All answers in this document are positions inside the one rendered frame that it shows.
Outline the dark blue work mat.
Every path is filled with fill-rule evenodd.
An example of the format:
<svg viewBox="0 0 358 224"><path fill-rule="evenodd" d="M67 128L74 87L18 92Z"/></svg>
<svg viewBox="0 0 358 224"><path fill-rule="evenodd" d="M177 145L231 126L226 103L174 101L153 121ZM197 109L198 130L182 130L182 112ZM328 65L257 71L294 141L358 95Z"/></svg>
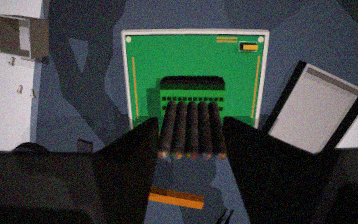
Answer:
<svg viewBox="0 0 358 224"><path fill-rule="evenodd" d="M35 58L30 142L92 153L130 131L121 31L230 28L269 31L257 129L299 61L358 87L358 0L42 0L49 56ZM157 157L152 187L203 196L202 209L148 201L144 224L250 224L227 155Z"/></svg>

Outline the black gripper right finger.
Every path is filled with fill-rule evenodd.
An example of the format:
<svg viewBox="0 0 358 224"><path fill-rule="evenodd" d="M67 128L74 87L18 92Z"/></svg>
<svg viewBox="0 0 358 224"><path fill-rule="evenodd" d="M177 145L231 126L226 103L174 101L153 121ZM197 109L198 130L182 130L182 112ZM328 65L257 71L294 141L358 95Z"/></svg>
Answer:
<svg viewBox="0 0 358 224"><path fill-rule="evenodd" d="M322 224L338 189L358 182L358 147L310 153L233 117L223 133L250 224Z"/></svg>

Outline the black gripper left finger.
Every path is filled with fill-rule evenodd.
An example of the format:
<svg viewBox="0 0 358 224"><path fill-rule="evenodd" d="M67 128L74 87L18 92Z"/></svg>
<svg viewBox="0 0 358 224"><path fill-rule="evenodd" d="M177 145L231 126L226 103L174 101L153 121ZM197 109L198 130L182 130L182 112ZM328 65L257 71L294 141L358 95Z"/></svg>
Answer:
<svg viewBox="0 0 358 224"><path fill-rule="evenodd" d="M158 117L95 153L0 151L0 206L83 210L91 224L144 224Z"/></svg>

